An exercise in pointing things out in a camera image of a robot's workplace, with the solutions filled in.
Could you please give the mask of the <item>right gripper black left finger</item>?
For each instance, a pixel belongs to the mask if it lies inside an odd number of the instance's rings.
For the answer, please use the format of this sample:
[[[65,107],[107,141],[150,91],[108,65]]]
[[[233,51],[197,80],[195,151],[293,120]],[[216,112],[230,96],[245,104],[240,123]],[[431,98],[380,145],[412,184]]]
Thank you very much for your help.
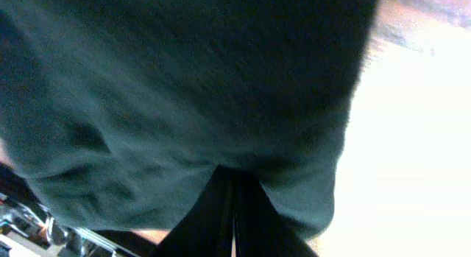
[[[217,168],[194,206],[151,257],[230,257],[233,243],[233,180]]]

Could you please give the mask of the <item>black t-shirt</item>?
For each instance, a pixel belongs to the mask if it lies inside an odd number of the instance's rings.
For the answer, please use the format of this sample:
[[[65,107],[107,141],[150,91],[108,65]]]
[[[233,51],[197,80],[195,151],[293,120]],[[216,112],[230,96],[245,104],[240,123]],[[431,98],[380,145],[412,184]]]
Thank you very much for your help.
[[[378,0],[1,0],[1,139],[61,223],[171,229],[218,166],[302,237],[336,165]]]

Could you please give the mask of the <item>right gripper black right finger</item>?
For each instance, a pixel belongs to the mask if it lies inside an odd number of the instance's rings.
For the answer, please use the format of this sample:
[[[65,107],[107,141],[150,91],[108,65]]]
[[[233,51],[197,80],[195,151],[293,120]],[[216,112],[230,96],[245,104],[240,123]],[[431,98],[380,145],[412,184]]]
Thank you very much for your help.
[[[237,257],[317,257],[282,220],[254,175],[234,172],[233,199]]]

